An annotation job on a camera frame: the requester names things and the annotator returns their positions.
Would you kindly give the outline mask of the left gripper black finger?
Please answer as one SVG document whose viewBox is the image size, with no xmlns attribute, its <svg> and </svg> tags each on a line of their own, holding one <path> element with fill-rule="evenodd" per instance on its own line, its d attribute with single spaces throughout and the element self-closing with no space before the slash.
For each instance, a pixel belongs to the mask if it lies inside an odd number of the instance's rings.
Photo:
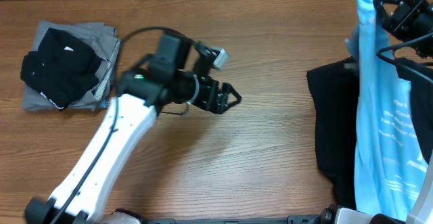
<svg viewBox="0 0 433 224">
<path fill-rule="evenodd" d="M 234 89 L 234 87 L 230 83 L 224 82 L 222 85 L 223 95 L 228 97 L 229 95 L 233 95 L 237 101 L 242 100 L 242 96 Z"/>
<path fill-rule="evenodd" d="M 241 102 L 241 98 L 238 97 L 234 101 L 229 101 L 229 97 L 222 97 L 218 102 L 218 114 L 223 114 L 230 108 L 236 106 Z"/>
</svg>

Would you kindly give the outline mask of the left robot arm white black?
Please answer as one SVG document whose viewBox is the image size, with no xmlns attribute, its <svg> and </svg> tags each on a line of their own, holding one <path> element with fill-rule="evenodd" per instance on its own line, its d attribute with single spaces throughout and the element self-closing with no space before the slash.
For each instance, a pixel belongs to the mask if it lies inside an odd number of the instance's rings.
<svg viewBox="0 0 433 224">
<path fill-rule="evenodd" d="M 99 223 L 112 188 L 141 138 L 165 105 L 176 103 L 223 114 L 241 95 L 229 83 L 210 77 L 229 59 L 210 47 L 163 28 L 155 53 L 147 54 L 115 82 L 116 94 L 78 162 L 48 200 L 32 198 L 27 223 Z"/>
</svg>

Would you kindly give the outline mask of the light blue printed t-shirt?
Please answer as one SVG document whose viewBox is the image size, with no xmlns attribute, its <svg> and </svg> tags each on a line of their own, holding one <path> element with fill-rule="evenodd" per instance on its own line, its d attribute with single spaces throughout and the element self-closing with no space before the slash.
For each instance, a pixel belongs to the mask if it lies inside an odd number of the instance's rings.
<svg viewBox="0 0 433 224">
<path fill-rule="evenodd" d="M 428 170 L 413 126 L 412 83 L 394 65 L 377 57 L 389 46 L 376 20 L 373 0 L 357 0 L 358 25 L 347 40 L 359 63 L 354 187 L 356 208 L 404 221 Z"/>
</svg>

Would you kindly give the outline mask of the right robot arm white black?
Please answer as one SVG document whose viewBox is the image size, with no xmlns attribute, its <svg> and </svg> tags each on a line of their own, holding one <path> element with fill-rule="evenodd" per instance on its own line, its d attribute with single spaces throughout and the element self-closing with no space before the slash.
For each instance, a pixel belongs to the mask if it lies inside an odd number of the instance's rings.
<svg viewBox="0 0 433 224">
<path fill-rule="evenodd" d="M 432 222 L 432 4 L 357 0 L 349 58 L 307 74 L 319 170 L 340 210 L 324 223 Z"/>
</svg>

